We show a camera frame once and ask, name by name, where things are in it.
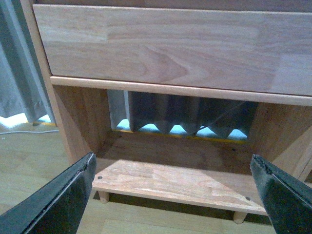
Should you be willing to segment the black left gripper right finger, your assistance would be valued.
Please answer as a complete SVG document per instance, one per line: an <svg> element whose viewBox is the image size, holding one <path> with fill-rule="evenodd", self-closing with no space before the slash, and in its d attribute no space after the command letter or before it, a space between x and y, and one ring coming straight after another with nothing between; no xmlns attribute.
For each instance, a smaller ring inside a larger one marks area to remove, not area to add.
<svg viewBox="0 0 312 234"><path fill-rule="evenodd" d="M259 155L250 169L259 197L277 234L312 232L312 188Z"/></svg>

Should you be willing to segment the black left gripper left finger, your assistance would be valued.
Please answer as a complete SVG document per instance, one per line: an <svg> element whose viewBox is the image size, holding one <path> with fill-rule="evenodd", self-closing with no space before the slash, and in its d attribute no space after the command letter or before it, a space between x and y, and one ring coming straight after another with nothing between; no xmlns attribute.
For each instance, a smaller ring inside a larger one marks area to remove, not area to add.
<svg viewBox="0 0 312 234"><path fill-rule="evenodd" d="M24 201L0 216L2 234L75 234L97 167L89 152Z"/></svg>

